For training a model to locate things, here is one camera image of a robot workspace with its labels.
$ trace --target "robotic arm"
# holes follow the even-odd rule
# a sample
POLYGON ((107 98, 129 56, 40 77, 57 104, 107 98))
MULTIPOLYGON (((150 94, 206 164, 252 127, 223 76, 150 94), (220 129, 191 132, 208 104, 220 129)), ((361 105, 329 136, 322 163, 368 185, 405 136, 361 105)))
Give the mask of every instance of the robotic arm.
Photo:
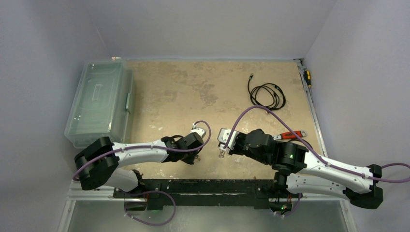
POLYGON ((195 148, 204 144, 205 135, 205 129, 194 125, 185 137, 180 135, 163 137, 151 143, 120 144, 112 143, 109 137, 102 137, 74 158, 81 188, 91 190, 106 185, 128 192, 143 187, 142 177, 137 170, 126 171, 121 167, 143 162, 165 163, 179 160, 194 164, 195 157, 201 151, 195 148), (194 151, 176 152, 176 150, 189 149, 194 151), (111 154, 90 162, 107 153, 111 154))
MULTIPOLYGON (((367 209, 376 209, 383 202, 383 190, 376 186, 377 181, 329 167, 304 146, 277 142, 261 129, 244 134, 222 128, 218 141, 221 153, 247 156, 278 171, 275 173, 272 186, 263 191, 275 192, 282 196, 300 192, 332 195, 348 199, 353 205, 367 209)), ((325 157, 323 159, 328 164, 366 176, 381 177, 381 167, 375 164, 359 167, 325 157)))

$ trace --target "stained wooden board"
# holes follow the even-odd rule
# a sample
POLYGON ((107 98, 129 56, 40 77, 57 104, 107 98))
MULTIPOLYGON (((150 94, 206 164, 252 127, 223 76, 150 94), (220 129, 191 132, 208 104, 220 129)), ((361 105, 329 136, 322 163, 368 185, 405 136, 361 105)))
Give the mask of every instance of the stained wooden board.
MULTIPOLYGON (((142 163, 127 166, 137 169, 144 178, 174 179, 269 179, 274 171, 250 158, 225 155, 219 158, 217 135, 221 128, 231 128, 238 116, 252 106, 247 91, 250 86, 274 83, 286 96, 284 108, 275 111, 293 130, 308 132, 306 140, 316 151, 319 143, 297 65, 293 62, 129 62, 137 86, 132 124, 133 143, 151 142, 164 136, 189 133, 192 123, 205 120, 212 137, 194 165, 183 162, 142 163)), ((261 103, 270 103, 265 92, 261 103)), ((271 135, 286 129, 260 109, 247 113, 236 130, 250 132, 261 128, 271 135)))

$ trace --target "box handle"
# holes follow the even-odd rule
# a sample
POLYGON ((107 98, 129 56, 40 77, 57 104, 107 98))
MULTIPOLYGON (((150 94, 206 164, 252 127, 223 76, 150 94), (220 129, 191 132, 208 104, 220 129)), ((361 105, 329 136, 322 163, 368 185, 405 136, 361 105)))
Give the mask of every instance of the box handle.
POLYGON ((127 100, 125 101, 125 110, 131 114, 130 110, 131 93, 127 94, 127 100))

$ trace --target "screwdriver handle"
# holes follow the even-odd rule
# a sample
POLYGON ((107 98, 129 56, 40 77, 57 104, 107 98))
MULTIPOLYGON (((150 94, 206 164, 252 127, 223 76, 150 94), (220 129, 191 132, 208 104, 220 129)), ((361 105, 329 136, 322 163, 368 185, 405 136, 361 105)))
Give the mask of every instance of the screwdriver handle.
MULTIPOLYGON (((296 130, 295 133, 297 135, 299 135, 300 137, 303 137, 302 132, 300 130, 296 130)), ((292 133, 290 132, 286 132, 286 133, 282 133, 280 134, 282 136, 282 139, 295 139, 296 136, 294 136, 292 133)))
POLYGON ((303 77, 305 78, 305 81, 306 81, 307 86, 308 86, 308 87, 311 87, 311 86, 312 86, 312 83, 310 82, 310 72, 309 72, 308 70, 306 70, 306 71, 303 73, 303 77))

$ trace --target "white wall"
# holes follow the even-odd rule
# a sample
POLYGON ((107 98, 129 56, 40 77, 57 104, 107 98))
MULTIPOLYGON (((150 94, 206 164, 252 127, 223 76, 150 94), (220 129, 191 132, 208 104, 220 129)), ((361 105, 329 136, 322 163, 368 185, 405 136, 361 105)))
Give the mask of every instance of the white wall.
POLYGON ((1 231, 57 230, 76 86, 85 59, 107 57, 82 1, 0 1, 1 231))
MULTIPOLYGON (((329 157, 410 163, 409 60, 408 0, 337 1, 305 61, 329 157)), ((391 179, 409 174, 383 170, 391 179)), ((379 186, 377 210, 353 209, 359 231, 409 231, 410 184, 379 186)))
POLYGON ((86 0, 110 54, 127 58, 306 55, 336 0, 86 0))

